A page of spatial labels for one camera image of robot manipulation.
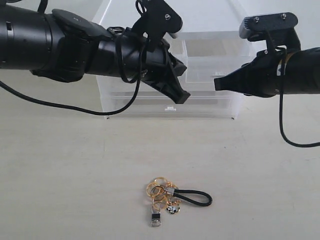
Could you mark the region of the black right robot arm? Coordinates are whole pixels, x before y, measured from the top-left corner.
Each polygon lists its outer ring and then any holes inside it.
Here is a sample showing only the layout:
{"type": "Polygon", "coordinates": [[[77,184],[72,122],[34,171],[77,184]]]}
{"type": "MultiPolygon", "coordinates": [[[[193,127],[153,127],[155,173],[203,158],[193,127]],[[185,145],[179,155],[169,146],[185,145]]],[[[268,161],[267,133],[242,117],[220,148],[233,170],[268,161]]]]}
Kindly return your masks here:
{"type": "Polygon", "coordinates": [[[216,91],[232,91],[246,96],[271,98],[320,93],[320,49],[275,54],[258,52],[239,69],[214,79],[216,91]]]}

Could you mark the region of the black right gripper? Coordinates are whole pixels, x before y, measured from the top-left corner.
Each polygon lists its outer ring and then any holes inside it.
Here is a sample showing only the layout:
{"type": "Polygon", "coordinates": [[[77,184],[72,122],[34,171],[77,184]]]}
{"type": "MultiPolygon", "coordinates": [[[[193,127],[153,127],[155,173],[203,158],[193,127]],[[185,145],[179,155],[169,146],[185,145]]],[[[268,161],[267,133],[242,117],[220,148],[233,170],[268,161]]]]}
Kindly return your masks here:
{"type": "Polygon", "coordinates": [[[231,91],[261,98],[271,98],[280,91],[277,83],[286,66],[287,49],[276,48],[274,52],[261,50],[256,57],[239,69],[222,77],[214,78],[216,91],[231,91]]]}

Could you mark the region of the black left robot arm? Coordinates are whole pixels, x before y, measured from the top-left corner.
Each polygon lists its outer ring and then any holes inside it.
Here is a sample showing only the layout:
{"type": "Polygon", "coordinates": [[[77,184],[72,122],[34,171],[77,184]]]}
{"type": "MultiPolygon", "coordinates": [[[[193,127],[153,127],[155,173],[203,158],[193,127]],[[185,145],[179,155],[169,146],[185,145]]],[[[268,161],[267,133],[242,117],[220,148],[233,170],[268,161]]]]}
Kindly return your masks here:
{"type": "Polygon", "coordinates": [[[182,18],[163,0],[138,0],[132,27],[103,26],[62,9],[44,13],[0,5],[0,67],[73,83],[84,75],[141,81],[176,104],[190,97],[179,82],[186,65],[173,56],[165,34],[182,18]]]}

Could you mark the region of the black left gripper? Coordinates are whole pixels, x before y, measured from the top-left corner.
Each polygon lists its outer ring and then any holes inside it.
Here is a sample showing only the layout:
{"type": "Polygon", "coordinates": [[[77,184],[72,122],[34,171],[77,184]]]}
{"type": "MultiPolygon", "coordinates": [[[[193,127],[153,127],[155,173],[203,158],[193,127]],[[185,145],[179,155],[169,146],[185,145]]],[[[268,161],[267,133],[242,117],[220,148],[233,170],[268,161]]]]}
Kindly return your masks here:
{"type": "Polygon", "coordinates": [[[153,52],[147,51],[149,40],[130,28],[108,28],[107,37],[97,47],[97,75],[120,78],[131,84],[142,81],[170,98],[184,104],[191,96],[178,77],[187,66],[170,52],[170,44],[162,39],[153,52]]]}

